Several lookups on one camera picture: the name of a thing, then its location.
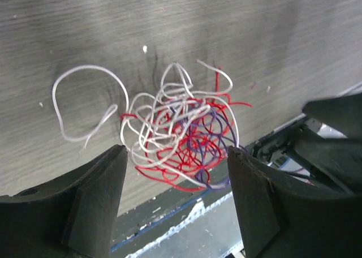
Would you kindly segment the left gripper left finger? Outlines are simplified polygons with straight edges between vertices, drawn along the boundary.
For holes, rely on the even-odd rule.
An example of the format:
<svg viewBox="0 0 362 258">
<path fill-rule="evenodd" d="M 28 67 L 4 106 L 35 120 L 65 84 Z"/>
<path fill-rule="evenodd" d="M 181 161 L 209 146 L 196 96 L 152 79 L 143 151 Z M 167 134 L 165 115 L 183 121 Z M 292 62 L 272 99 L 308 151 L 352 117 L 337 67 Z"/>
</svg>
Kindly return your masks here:
<svg viewBox="0 0 362 258">
<path fill-rule="evenodd" d="M 2 257 L 108 257 L 127 168 L 114 145 L 95 159 L 1 197 Z"/>
</svg>

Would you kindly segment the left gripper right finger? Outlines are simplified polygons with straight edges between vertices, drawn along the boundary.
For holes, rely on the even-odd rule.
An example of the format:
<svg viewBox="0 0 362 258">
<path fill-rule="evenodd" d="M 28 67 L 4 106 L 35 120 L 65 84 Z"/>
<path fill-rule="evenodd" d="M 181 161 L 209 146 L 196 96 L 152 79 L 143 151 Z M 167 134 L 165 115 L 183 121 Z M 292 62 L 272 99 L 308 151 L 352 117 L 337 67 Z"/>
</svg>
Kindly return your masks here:
<svg viewBox="0 0 362 258">
<path fill-rule="evenodd" d="M 360 257 L 361 196 L 307 184 L 230 147 L 247 257 Z"/>
</svg>

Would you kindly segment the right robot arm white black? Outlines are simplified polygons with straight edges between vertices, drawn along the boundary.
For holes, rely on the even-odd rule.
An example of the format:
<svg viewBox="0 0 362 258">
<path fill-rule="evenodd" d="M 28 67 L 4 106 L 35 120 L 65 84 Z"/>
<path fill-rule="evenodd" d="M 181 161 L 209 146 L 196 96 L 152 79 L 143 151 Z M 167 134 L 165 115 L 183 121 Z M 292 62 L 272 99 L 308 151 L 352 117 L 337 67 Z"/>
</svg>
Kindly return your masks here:
<svg viewBox="0 0 362 258">
<path fill-rule="evenodd" d="M 252 156 L 285 154 L 312 178 L 345 193 L 361 193 L 361 93 L 307 102 L 301 118 L 256 141 Z"/>
</svg>

